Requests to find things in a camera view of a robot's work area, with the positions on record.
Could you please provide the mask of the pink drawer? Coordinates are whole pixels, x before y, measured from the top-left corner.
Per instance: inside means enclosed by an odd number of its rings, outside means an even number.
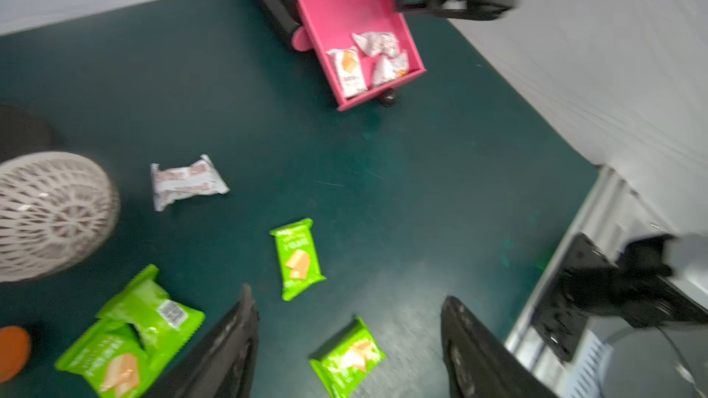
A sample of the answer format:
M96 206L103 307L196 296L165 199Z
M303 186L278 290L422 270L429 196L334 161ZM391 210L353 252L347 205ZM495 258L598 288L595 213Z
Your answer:
M395 0L297 0L302 25L344 112L421 76L425 67Z

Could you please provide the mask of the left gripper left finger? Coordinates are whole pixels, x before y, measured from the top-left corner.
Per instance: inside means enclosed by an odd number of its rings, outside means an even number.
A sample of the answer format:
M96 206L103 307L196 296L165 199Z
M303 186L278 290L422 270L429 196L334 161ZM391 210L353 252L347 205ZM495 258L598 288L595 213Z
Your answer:
M259 313L250 285L219 323L146 397L248 397L256 372Z

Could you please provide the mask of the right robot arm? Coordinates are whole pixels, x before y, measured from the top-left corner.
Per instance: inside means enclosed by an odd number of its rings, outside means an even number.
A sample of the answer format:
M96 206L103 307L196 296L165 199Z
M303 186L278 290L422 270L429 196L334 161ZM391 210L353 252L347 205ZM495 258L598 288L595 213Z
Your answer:
M517 0L396 0L404 13L476 21L497 20L516 5ZM520 348L535 330L558 359L569 362L594 317L619 317L636 329L705 325L706 306L672 280L678 268L667 262L667 251L677 240L668 232L641 236L611 259L586 235L575 234L523 318L512 348Z

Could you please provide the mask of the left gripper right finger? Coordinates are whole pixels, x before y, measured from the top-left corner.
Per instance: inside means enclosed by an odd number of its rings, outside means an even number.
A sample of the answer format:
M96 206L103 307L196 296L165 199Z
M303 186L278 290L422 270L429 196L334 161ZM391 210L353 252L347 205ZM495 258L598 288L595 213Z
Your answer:
M441 332L452 397L556 398L454 296L442 305Z

